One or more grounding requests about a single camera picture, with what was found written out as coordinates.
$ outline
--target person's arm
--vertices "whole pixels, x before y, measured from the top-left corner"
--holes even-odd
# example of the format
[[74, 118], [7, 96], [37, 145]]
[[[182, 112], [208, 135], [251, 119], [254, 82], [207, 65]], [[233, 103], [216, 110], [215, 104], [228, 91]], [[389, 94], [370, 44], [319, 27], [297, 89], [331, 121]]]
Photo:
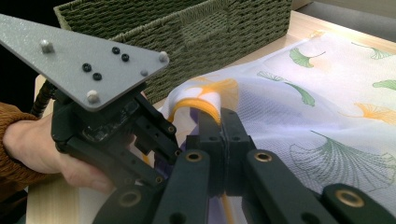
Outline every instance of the person's arm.
[[22, 113], [15, 106], [0, 103], [0, 202], [46, 177], [12, 159], [6, 152], [4, 135], [7, 127], [19, 120], [36, 120], [36, 118]]
[[75, 187], [113, 189], [97, 168], [59, 153], [50, 136], [51, 116], [36, 120], [13, 105], [0, 103], [0, 202], [46, 175], [62, 173]]

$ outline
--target table surface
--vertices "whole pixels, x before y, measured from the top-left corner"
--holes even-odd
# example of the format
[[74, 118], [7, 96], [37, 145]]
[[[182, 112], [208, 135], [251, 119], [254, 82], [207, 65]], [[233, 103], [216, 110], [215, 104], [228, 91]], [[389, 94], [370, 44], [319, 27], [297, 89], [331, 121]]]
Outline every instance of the table surface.
[[[396, 43], [384, 40], [372, 35], [366, 35], [330, 22], [322, 21], [304, 14], [292, 11], [290, 18], [290, 28], [288, 33], [279, 38], [277, 41], [258, 49], [248, 56], [231, 63], [237, 65], [248, 63], [259, 59], [269, 53], [283, 49], [288, 45], [294, 44], [305, 38], [309, 38], [318, 31], [329, 32], [346, 37], [354, 42], [381, 49], [387, 52], [396, 53]], [[37, 80], [39, 86], [43, 80]], [[184, 127], [179, 129], [177, 138], [183, 139], [187, 134]], [[27, 205], [27, 224], [56, 224], [56, 223], [84, 223], [80, 216], [80, 198], [78, 189], [69, 187], [60, 175], [54, 175], [51, 178], [29, 187], [29, 199]]]

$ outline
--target ginkgo leaf print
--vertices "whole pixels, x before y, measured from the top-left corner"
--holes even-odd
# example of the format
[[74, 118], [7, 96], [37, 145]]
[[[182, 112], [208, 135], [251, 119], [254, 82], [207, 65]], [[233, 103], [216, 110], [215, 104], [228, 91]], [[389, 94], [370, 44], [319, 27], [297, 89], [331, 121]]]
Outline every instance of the ginkgo leaf print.
[[373, 87], [388, 88], [396, 91], [396, 80], [385, 80], [385, 81], [376, 82], [373, 84]]
[[347, 116], [351, 118], [365, 118], [365, 119], [379, 119], [388, 124], [396, 125], [396, 111], [389, 108], [370, 104], [355, 104], [361, 109], [363, 114], [359, 117], [357, 116]]
[[299, 93], [301, 94], [302, 101], [304, 102], [304, 104], [306, 104], [306, 105], [311, 105], [311, 106], [315, 106], [315, 99], [314, 99], [314, 97], [312, 97], [312, 96], [311, 96], [306, 90], [304, 90], [303, 88], [301, 88], [301, 87], [299, 87], [299, 86], [297, 86], [297, 85], [292, 84], [290, 81], [286, 80], [285, 78], [279, 77], [279, 76], [275, 76], [275, 75], [273, 75], [273, 74], [271, 74], [271, 73], [263, 72], [263, 71], [259, 72], [259, 73], [257, 74], [257, 76], [259, 76], [259, 77], [265, 77], [265, 78], [270, 79], [270, 80], [273, 80], [273, 81], [280, 81], [280, 82], [283, 82], [283, 83], [285, 83], [285, 84], [287, 84], [287, 85], [293, 87], [295, 90], [297, 90], [297, 92], [299, 92]]
[[324, 30], [316, 30], [312, 32], [312, 34], [309, 36], [310, 38], [316, 38], [316, 37], [321, 37], [326, 34], [326, 31]]
[[306, 104], [306, 105], [312, 105], [312, 106], [315, 105], [315, 99], [314, 99], [314, 97], [312, 97], [312, 96], [311, 96], [307, 91], [305, 91], [303, 88], [298, 87], [298, 86], [296, 86], [296, 85], [294, 85], [294, 84], [291, 84], [291, 83], [289, 83], [289, 82], [285, 82], [285, 84], [290, 85], [291, 87], [293, 87], [295, 90], [297, 90], [297, 91], [301, 94], [302, 100], [303, 100], [304, 104]]
[[358, 189], [373, 191], [389, 187], [396, 177], [396, 159], [388, 153], [375, 155], [326, 138], [321, 147], [290, 147], [297, 167], [321, 186], [344, 183]]
[[356, 46], [359, 46], [359, 47], [363, 47], [363, 48], [367, 48], [367, 49], [372, 49], [372, 50], [374, 51], [374, 54], [371, 56], [372, 59], [378, 60], [378, 59], [387, 58], [387, 57], [393, 55], [392, 53], [388, 53], [388, 52], [385, 52], [385, 51], [380, 50], [380, 49], [376, 49], [376, 48], [371, 48], [371, 47], [363, 46], [363, 45], [356, 44], [356, 43], [353, 43], [353, 42], [352, 42], [352, 44], [354, 44], [354, 45], [356, 45]]
[[295, 63], [299, 64], [300, 66], [311, 68], [311, 67], [314, 67], [314, 65], [312, 63], [310, 63], [309, 60], [311, 58], [316, 58], [324, 53], [326, 53], [326, 51], [324, 51], [323, 53], [321, 53], [317, 56], [308, 57], [308, 56], [303, 55], [299, 49], [295, 48], [295, 49], [290, 50], [290, 57], [293, 59], [293, 61]]

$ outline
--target woven basket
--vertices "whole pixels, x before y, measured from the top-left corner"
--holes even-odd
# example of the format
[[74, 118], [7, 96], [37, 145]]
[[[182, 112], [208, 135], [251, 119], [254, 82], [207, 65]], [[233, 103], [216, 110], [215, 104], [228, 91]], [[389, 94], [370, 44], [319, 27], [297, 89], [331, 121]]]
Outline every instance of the woven basket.
[[55, 13], [64, 29], [166, 51], [168, 67], [145, 89], [154, 104], [285, 35], [290, 8], [291, 0], [77, 0]]

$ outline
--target white fabric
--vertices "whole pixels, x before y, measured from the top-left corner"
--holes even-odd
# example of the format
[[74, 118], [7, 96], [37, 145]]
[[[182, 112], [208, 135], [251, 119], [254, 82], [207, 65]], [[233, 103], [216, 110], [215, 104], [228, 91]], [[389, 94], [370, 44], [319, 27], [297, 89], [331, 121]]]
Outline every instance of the white fabric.
[[314, 191], [345, 183], [396, 216], [395, 55], [325, 34], [193, 78], [169, 94], [163, 114], [186, 99], [235, 110], [257, 148]]

